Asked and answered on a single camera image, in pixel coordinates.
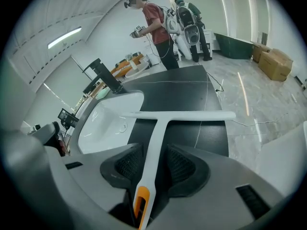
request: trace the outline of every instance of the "ceiling light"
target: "ceiling light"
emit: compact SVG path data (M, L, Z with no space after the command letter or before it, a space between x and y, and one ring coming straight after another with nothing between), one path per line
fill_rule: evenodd
M66 37L69 37L79 31L81 31L82 27L78 27L68 33L65 33L64 35L60 36L59 38L55 39L54 41L52 41L51 43L48 44L48 49L50 49L51 47L53 47L54 45L56 45L57 43L59 43L60 41L64 40Z

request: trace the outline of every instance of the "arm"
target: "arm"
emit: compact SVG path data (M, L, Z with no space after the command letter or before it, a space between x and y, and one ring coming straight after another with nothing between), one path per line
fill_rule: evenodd
M176 9L176 19L177 19L177 23L179 24L180 21L179 21L178 9Z
M151 33L152 31L160 28L162 26L161 21L159 18L153 19L153 23L146 27L145 29L141 30L139 32L140 36L146 35L148 33Z
M189 9L191 9L193 14L196 16L197 20L201 20L201 12L200 12L200 10L191 2L189 3Z

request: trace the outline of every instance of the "red t-shirt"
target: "red t-shirt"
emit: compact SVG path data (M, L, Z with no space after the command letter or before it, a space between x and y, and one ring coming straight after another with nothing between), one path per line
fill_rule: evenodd
M164 17L161 9L154 3L147 3L143 8L148 26L153 23L153 19L159 18L161 23L164 22ZM169 39L169 35L164 27L160 27L151 32L153 36L153 43L159 44Z

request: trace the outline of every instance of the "hand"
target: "hand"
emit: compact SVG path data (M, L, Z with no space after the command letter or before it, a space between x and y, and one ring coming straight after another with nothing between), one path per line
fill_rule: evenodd
M139 37L142 37L142 36L145 36L145 35L146 35L146 33L144 33L144 30L139 31Z

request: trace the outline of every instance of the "cable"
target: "cable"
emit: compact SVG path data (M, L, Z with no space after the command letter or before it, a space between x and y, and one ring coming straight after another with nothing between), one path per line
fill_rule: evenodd
M222 88L222 90L215 90L215 92L224 92L224 88L223 88L223 86L209 73L209 72L207 72L206 71L206 73L209 75L209 76L211 76L217 83L218 83L218 85L220 85L221 86L221 88Z
M254 125L258 125L258 124L266 124L266 123L276 123L279 119L281 119L283 116L285 116L286 114L288 113L285 113L283 114L281 117L277 118L275 121L265 121L265 122L260 122L260 123L255 123L255 124L252 124L252 125L246 125L246 124L242 124L240 122L237 122L235 120L232 120L233 122L237 123L237 124L240 124L240 125L244 125L246 127L249 127L249 126L254 126Z
M64 145L65 145L65 148L66 148L66 149L67 149L67 146L66 146L66 143L65 143L65 136L66 136L67 131L68 131L68 129L66 129L65 134L64 134L64 136L63 136L63 142L64 142Z
M147 38L147 40L148 40L148 42L149 42L150 49L152 50L152 53L153 53L155 56L157 56L157 57L159 57L160 59L162 59L162 58L164 58L164 57L168 54L169 49L170 49L170 47L171 47L171 40L170 40L170 35L169 35L169 33L168 33L168 50L167 50L166 54L165 54L163 57L160 57L160 56L158 56L158 55L156 55L156 54L154 53L149 38L147 37L147 35L145 35L145 36L146 36L146 38Z

